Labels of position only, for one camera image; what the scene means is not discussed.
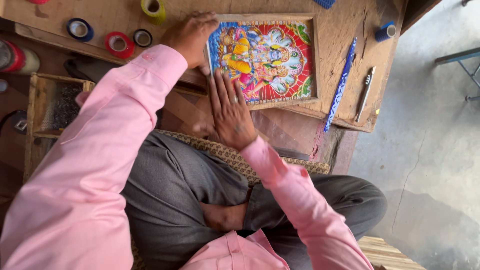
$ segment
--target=wooden picture frame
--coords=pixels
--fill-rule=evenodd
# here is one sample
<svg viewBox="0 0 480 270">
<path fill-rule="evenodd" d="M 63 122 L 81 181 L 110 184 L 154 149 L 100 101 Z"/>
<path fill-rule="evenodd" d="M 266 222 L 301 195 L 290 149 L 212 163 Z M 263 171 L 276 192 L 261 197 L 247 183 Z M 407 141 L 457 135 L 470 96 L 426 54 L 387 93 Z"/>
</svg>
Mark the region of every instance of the wooden picture frame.
<svg viewBox="0 0 480 270">
<path fill-rule="evenodd" d="M 292 13 L 292 14 L 219 14 L 217 18 L 220 22 L 241 22 L 246 25 L 255 25 L 255 22 L 267 22 L 269 25 L 282 25 L 286 22 L 300 21 L 309 23 L 310 26 L 310 46 L 312 49 L 312 85 L 311 95 L 308 98 L 288 99 L 283 101 L 261 100 L 259 104 L 248 105 L 249 110 L 259 110 L 273 107 L 283 107 L 289 105 L 318 102 L 320 101 L 320 70 L 319 70 L 319 52 L 318 52 L 318 35 L 317 22 L 318 15 L 314 13 Z M 204 55 L 208 63 L 210 63 L 210 51 L 208 45 L 205 46 Z"/>
</svg>

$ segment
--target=framed picture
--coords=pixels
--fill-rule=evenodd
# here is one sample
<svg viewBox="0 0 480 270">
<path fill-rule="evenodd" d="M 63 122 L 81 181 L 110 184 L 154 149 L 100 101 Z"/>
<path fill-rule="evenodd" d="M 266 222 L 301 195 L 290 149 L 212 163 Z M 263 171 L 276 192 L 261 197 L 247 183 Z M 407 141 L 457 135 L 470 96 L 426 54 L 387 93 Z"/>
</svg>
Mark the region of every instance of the framed picture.
<svg viewBox="0 0 480 270">
<path fill-rule="evenodd" d="M 238 80 L 250 110 L 320 98 L 315 14 L 224 14 L 209 37 L 210 69 Z"/>
</svg>

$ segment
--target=shirt button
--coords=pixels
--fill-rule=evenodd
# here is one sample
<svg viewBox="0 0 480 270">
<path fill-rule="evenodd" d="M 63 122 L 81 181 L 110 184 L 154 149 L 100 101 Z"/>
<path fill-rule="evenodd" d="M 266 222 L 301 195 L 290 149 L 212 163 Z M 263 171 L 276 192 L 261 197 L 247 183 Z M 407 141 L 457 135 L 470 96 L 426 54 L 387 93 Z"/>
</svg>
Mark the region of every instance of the shirt button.
<svg viewBox="0 0 480 270">
<path fill-rule="evenodd" d="M 143 55 L 143 59 L 149 61 L 149 60 L 153 60 L 153 57 L 149 53 L 146 53 Z"/>
</svg>

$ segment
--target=wooden workbench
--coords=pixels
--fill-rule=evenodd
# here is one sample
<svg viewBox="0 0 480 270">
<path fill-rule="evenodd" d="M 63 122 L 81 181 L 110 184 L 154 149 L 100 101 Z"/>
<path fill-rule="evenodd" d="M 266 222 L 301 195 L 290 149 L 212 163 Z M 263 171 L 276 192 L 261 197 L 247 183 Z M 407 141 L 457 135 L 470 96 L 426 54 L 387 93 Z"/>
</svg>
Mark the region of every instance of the wooden workbench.
<svg viewBox="0 0 480 270">
<path fill-rule="evenodd" d="M 104 49 L 103 39 L 111 31 L 121 31 L 131 36 L 138 28 L 149 30 L 154 44 L 167 27 L 174 25 L 194 10 L 221 13 L 301 13 L 318 12 L 321 101 L 285 107 L 301 114 L 324 119 L 345 65 L 349 45 L 358 38 L 356 57 L 345 92 L 333 123 L 360 131 L 372 132 L 395 53 L 396 43 L 405 13 L 406 0 L 337 0 L 326 10 L 312 0 L 164 0 L 167 19 L 161 26 L 148 22 L 140 7 L 140 0 L 50 0 L 44 5 L 34 5 L 27 0 L 0 0 L 0 15 L 17 22 L 16 32 L 79 53 L 124 64 Z M 66 32 L 66 22 L 80 17 L 95 30 L 94 38 L 80 43 Z M 382 43 L 374 39 L 376 29 L 394 21 L 397 36 Z M 135 55 L 141 53 L 135 49 Z M 364 79 L 372 66 L 376 66 L 365 109 L 359 123 L 355 123 Z M 196 71 L 187 71 L 180 79 L 198 87 L 205 79 Z"/>
</svg>

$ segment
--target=red tape roll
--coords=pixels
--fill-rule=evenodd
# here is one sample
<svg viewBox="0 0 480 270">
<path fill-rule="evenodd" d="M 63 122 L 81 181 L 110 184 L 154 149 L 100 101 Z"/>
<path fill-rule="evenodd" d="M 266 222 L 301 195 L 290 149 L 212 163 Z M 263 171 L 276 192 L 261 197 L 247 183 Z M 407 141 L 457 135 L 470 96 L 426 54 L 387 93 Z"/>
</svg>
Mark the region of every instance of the red tape roll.
<svg viewBox="0 0 480 270">
<path fill-rule="evenodd" d="M 105 37 L 105 47 L 114 56 L 125 59 L 132 56 L 135 44 L 124 33 L 111 32 Z"/>
<path fill-rule="evenodd" d="M 45 4 L 46 2 L 48 2 L 49 0 L 28 0 L 29 2 L 32 2 L 33 4 L 37 4 L 37 5 L 43 5 Z"/>
<path fill-rule="evenodd" d="M 17 70 L 20 70 L 21 68 L 23 68 L 25 66 L 25 54 L 24 54 L 24 51 L 22 51 L 22 49 L 20 49 L 19 47 L 17 47 L 17 45 L 11 43 L 11 42 L 8 42 L 6 40 L 4 40 L 3 42 L 5 42 L 5 44 L 7 44 L 10 49 L 12 50 L 13 52 L 13 61 L 12 61 L 12 64 L 8 67 L 6 67 L 5 69 L 1 70 L 3 72 L 13 72 L 13 71 L 17 71 Z"/>
</svg>

